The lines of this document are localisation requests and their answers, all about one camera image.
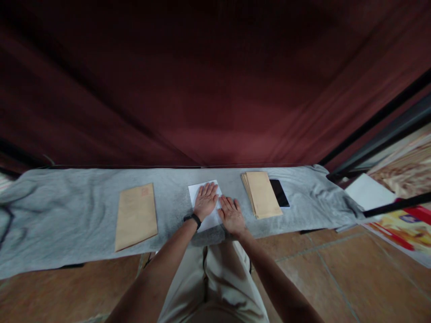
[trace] gray cloth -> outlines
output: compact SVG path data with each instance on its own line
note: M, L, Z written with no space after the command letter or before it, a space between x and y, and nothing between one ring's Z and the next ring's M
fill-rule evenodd
M245 171L279 179L291 204L283 215L257 220L241 181ZM326 179L321 166L291 168L31 170L0 195L0 279L159 250L192 212L188 186L216 179L240 201L256 238L298 230L334 228L363 218L359 206ZM154 183L158 234L114 252L119 194ZM196 246L229 238L222 226L193 237Z

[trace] maroon curtain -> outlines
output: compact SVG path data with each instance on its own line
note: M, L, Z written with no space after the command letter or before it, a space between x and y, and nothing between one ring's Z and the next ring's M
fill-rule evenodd
M427 1L1 7L0 137L56 164L317 163L431 67Z

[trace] black phone screen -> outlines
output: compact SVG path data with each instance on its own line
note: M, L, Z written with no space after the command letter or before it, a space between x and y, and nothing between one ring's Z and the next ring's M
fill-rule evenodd
M289 202L287 200L286 195L284 194L283 188L281 187L280 181L278 179L270 179L271 186L273 187L273 191L275 197L277 198L278 205L280 207L289 207Z

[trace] left hand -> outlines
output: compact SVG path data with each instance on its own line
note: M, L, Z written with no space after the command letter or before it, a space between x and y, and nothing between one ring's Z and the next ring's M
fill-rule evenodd
M217 210L226 230L239 240L247 230L246 221L237 199L232 200L224 195L220 198L221 209Z
M214 183L205 184L199 188L198 196L196 197L196 202L194 203L193 213L195 213L201 222L208 215L211 214L213 209L216 207L216 202L219 196L216 194L218 185Z

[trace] right hand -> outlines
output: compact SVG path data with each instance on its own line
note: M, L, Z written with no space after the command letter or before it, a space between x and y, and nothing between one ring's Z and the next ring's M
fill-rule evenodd
M223 221L224 227L229 233L239 238L247 231L247 227L238 200L235 199L235 201L233 201L230 197L224 195L222 195L219 200L221 209L217 211Z

